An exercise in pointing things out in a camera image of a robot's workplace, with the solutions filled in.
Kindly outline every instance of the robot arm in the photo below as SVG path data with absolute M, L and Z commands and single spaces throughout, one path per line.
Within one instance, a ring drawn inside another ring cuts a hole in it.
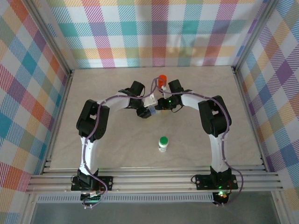
M 130 88 L 119 91 L 117 95 L 128 95 L 128 96 L 140 96 L 144 85 L 134 81 Z M 222 156 L 221 142 L 222 135 L 227 128 L 225 116 L 220 108 L 212 100 L 205 100 L 198 96 L 190 94 L 191 90 L 184 90 L 178 80 L 174 80 L 169 83 L 169 88 L 173 94 L 169 98 L 161 98 L 158 100 L 158 105 L 155 106 L 156 110 L 172 110 L 177 105 L 189 106 L 199 111 L 201 123 L 205 132 L 209 135 L 212 147 L 212 164 L 211 164 L 211 176 L 210 179 L 213 181 L 213 186 L 227 185 L 226 181 L 231 180 L 231 170 L 227 167 Z M 231 118 L 228 114 L 226 106 L 220 96 L 214 97 L 226 111 L 229 117 L 229 125 L 231 125 Z M 82 158 L 83 149 L 85 146 L 86 137 L 93 131 L 96 119 L 91 116 L 96 115 L 100 102 L 93 100 L 86 101 L 81 115 L 77 122 L 77 129 L 81 136 L 82 142 Z M 85 148 L 85 161 L 87 167 L 94 175 L 98 174 L 98 167 L 96 165 L 96 147 L 103 137 L 109 114 L 122 109 L 132 108 L 136 109 L 137 115 L 142 118 L 148 118 L 151 116 L 149 109 L 144 107 L 141 99 L 132 99 L 125 97 L 113 98 L 105 103 L 100 108 L 100 120 L 96 127 L 94 134 L 88 139 Z M 224 152 L 226 152 L 226 140 L 227 135 L 224 138 Z M 85 182 L 87 186 L 94 189 L 97 186 L 96 180 L 92 179 L 89 172 L 84 166 L 83 160 L 81 161 L 80 168 L 78 170 L 78 177 L 81 181 Z
M 126 94 L 119 92 L 117 95 L 126 95 Z M 99 103 L 101 103 L 101 101 L 99 101 L 99 102 L 93 101 L 93 105 L 96 104 L 95 105 L 95 107 L 96 107 L 95 111 L 97 111 Z M 106 126 L 107 126 L 107 120 L 108 120 L 107 115 L 112 114 L 112 113 L 114 113 L 114 112 L 116 112 L 116 111 L 118 111 L 122 108 L 128 107 L 129 103 L 130 103 L 130 98 L 119 97 L 119 98 L 113 98 L 113 99 L 111 99 L 111 100 L 109 100 L 109 101 L 107 101 L 106 103 L 103 104 L 103 106 L 102 106 L 103 111 L 102 111 L 102 108 L 101 108 L 101 111 L 100 111 L 100 121 L 101 121 L 100 123 L 102 125 L 99 124 L 99 131 L 98 132 L 96 131 L 95 135 L 92 136 L 91 139 L 87 140 L 87 145 L 86 145 L 86 150 L 85 150 L 86 164 L 87 164 L 87 166 L 90 169 L 92 174 L 94 174 L 98 170 L 98 167 L 97 167 L 97 164 L 96 164 L 96 158 L 97 158 L 96 148 L 97 148 L 98 144 L 100 143 L 100 138 L 105 133 Z M 85 109 L 86 109 L 86 111 L 88 111 L 89 108 L 84 106 L 83 111 Z M 81 126 L 80 126 L 80 123 L 78 124 L 78 128 L 82 129 L 82 123 L 81 123 Z M 82 156 L 81 156 L 81 164 L 80 164 L 79 169 L 85 175 L 89 175 L 89 173 L 87 172 L 86 168 L 84 167 L 84 163 L 83 163 L 83 148 L 84 148 L 86 137 L 87 137 L 87 134 L 81 133 Z
M 195 110 L 198 110 L 199 112 L 201 111 L 201 122 L 202 122 L 202 125 L 203 126 L 208 126 L 209 124 L 206 124 L 207 123 L 207 119 L 205 119 L 204 117 L 207 117 L 207 114 L 205 112 L 203 112 L 201 110 L 201 107 L 202 106 L 205 106 L 205 100 L 203 98 L 199 98 L 198 96 L 194 96 L 194 95 L 190 95 L 190 94 L 183 94 L 181 96 L 181 100 L 182 100 L 182 104 L 184 106 L 189 106 L 189 107 L 192 107 L 194 108 Z M 212 115 L 211 118 L 213 119 L 214 118 L 214 115 L 212 113 L 212 110 L 208 109 L 207 112 L 210 112 L 208 113 L 208 115 Z M 226 122 L 223 122 L 223 127 L 226 128 L 227 124 Z M 214 127 L 213 125 L 210 123 L 210 127 L 208 127 L 208 129 L 210 128 L 210 130 L 212 130 Z M 211 142 L 211 148 L 212 148 L 212 164 L 211 164 L 211 167 L 216 171 L 216 172 L 224 172 L 228 169 L 228 166 L 225 164 L 224 162 L 224 159 L 222 157 L 222 150 L 221 150 L 221 138 L 222 138 L 222 135 L 223 133 L 221 134 L 218 134 L 218 136 L 216 136 L 217 133 L 215 132 L 211 132 L 211 133 L 208 133 L 209 134 L 209 138 L 210 138 L 210 142 Z M 226 154 L 227 152 L 227 134 L 225 135 L 225 138 L 224 138 L 224 153 Z

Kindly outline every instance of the bottle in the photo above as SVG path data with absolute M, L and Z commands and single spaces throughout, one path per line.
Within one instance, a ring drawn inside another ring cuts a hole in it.
M 159 150 L 163 153 L 167 150 L 167 146 L 168 146 L 168 138 L 165 136 L 161 137 L 159 141 Z
M 155 106 L 149 106 L 148 107 L 149 111 L 150 111 L 150 114 L 153 116 L 155 114 L 159 114 L 161 111 L 160 110 L 156 110 L 155 109 Z
M 162 88 L 162 86 L 164 86 L 164 85 L 166 86 L 166 82 L 167 82 L 166 75 L 160 75 L 159 78 L 160 78 L 160 79 L 158 79 L 158 86 L 159 86 L 159 88 Z

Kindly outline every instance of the white table surface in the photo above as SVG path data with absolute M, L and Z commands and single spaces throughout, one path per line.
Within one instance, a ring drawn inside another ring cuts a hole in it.
M 167 82 L 179 79 L 184 89 L 214 97 L 221 95 L 232 118 L 228 133 L 228 162 L 232 165 L 260 165 L 260 153 L 229 66 L 117 68 L 76 70 L 66 102 L 51 169 L 78 168 L 81 141 L 76 122 L 86 100 L 103 100 L 134 80 L 150 90 L 153 78 L 164 74 Z M 158 141 L 167 136 L 165 153 Z M 107 130 L 97 149 L 99 168 L 191 167 L 211 164 L 208 135 L 199 112 L 183 107 L 177 113 L 162 111 L 142 119 L 135 110 L 123 109 L 109 116 Z

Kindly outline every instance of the colorful plaid backdrop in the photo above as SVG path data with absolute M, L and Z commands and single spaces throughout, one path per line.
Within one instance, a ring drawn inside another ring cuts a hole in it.
M 299 223 L 299 0 L 279 2 L 241 70 L 267 162 Z
M 267 0 L 35 2 L 74 68 L 110 68 L 232 65 Z
M 0 0 L 0 224 L 14 224 L 51 137 L 66 74 L 21 0 Z

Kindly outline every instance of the purple cable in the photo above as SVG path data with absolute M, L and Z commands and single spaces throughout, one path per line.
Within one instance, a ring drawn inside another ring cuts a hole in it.
M 150 91 L 150 93 L 149 93 L 148 95 L 146 95 L 146 96 L 143 96 L 143 97 L 131 97 L 131 96 L 125 96 L 125 95 L 114 95 L 114 96 L 111 96 L 111 97 L 107 98 L 106 100 L 102 101 L 102 102 L 99 104 L 98 111 L 97 111 L 97 118 L 96 118 L 96 123 L 95 123 L 94 129 L 93 129 L 92 132 L 86 137 L 86 139 L 85 139 L 85 144 L 84 144 L 84 146 L 83 146 L 83 153 L 82 153 L 84 168 L 87 170 L 87 172 L 89 173 L 90 176 L 92 176 L 94 179 L 96 179 L 97 181 L 99 181 L 100 183 L 102 183 L 102 184 L 104 185 L 104 187 L 105 187 L 105 192 L 104 192 L 104 194 L 102 195 L 101 199 L 100 199 L 96 204 L 91 205 L 91 206 L 90 206 L 91 209 L 92 209 L 93 207 L 97 206 L 97 205 L 98 205 L 98 204 L 105 198 L 105 196 L 107 195 L 107 192 L 108 192 L 108 187 L 107 187 L 107 185 L 106 185 L 102 180 L 100 180 L 99 178 L 97 178 L 95 175 L 93 175 L 93 174 L 90 172 L 90 169 L 89 169 L 88 166 L 86 165 L 86 159 L 85 159 L 85 152 L 86 152 L 87 141 L 88 141 L 88 140 L 90 139 L 90 137 L 95 133 L 95 131 L 96 131 L 96 127 L 98 126 L 99 121 L 100 121 L 100 108 L 101 108 L 102 105 L 103 105 L 104 103 L 106 103 L 107 101 L 109 101 L 109 100 L 111 100 L 111 99 L 113 99 L 113 98 L 117 98 L 117 97 L 133 98 L 133 99 L 144 99 L 144 98 L 146 98 L 146 97 L 149 97 L 152 93 L 154 93 L 154 91 L 156 90 L 156 88 L 158 88 L 158 89 L 159 89 L 161 92 L 163 92 L 163 93 L 167 93 L 167 94 L 171 94 L 171 95 L 189 94 L 189 95 L 194 95 L 194 96 L 197 96 L 197 97 L 200 97 L 200 98 L 203 98 L 203 99 L 210 99 L 210 100 L 212 100 L 213 102 L 215 102 L 215 103 L 219 106 L 219 108 L 221 109 L 221 111 L 223 112 L 223 114 L 224 114 L 224 116 L 225 116 L 226 123 L 227 123 L 227 128 L 226 128 L 226 130 L 225 130 L 225 132 L 224 132 L 224 134 L 223 134 L 223 136 L 222 136 L 222 138 L 221 138 L 221 139 L 222 139 L 222 141 L 221 141 L 221 152 L 222 152 L 222 157 L 223 157 L 223 159 L 224 159 L 225 164 L 226 164 L 229 168 L 231 168 L 232 170 L 234 170 L 234 171 L 236 171 L 236 172 L 238 172 L 238 173 L 240 174 L 240 176 L 241 176 L 241 181 L 242 181 L 242 183 L 241 183 L 241 187 L 240 187 L 240 190 L 239 190 L 237 196 L 234 197 L 234 198 L 233 198 L 231 201 L 229 201 L 227 204 L 232 203 L 232 202 L 239 196 L 239 194 L 241 193 L 241 191 L 242 191 L 242 189 L 243 189 L 243 184 L 244 184 L 244 178 L 243 178 L 243 175 L 242 175 L 242 173 L 241 173 L 239 170 L 233 168 L 232 166 L 230 166 L 230 165 L 226 162 L 226 157 L 225 157 L 225 154 L 224 154 L 224 137 L 225 137 L 225 135 L 226 135 L 226 134 L 228 133 L 228 131 L 229 131 L 229 120 L 228 120 L 228 115 L 227 115 L 227 113 L 225 112 L 225 110 L 224 110 L 224 108 L 222 107 L 222 105 L 221 105 L 217 100 L 215 100 L 215 99 L 213 99 L 213 98 L 211 98 L 211 97 L 205 97 L 205 96 L 199 95 L 199 94 L 194 93 L 194 92 L 175 92 L 175 93 L 172 93 L 172 92 L 166 92 L 166 91 L 164 91 L 164 90 L 162 90 L 161 88 L 158 87 L 158 85 L 157 85 L 157 80 L 158 80 L 158 79 L 162 79 L 162 78 L 159 78 L 159 77 L 158 77 L 158 78 L 153 79 L 153 81 L 152 81 L 152 83 L 151 83 L 151 88 L 150 88 L 151 91 Z

